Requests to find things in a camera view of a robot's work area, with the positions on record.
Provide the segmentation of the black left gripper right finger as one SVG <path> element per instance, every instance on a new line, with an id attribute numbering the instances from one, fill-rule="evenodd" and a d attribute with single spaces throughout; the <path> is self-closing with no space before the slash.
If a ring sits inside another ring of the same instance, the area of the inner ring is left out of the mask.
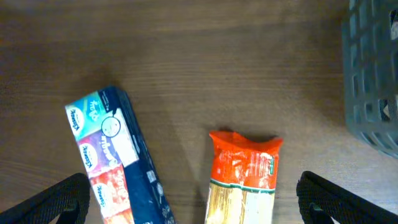
<path id="1" fill-rule="evenodd" d="M 305 224 L 397 223 L 396 214 L 310 171 L 302 173 L 296 193 Z"/>

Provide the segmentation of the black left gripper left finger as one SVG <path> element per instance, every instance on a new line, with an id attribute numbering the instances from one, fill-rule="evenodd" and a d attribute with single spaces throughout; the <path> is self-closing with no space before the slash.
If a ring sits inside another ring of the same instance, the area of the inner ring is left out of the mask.
<path id="1" fill-rule="evenodd" d="M 90 181 L 76 173 L 1 213 L 1 223 L 84 224 L 90 206 Z"/>

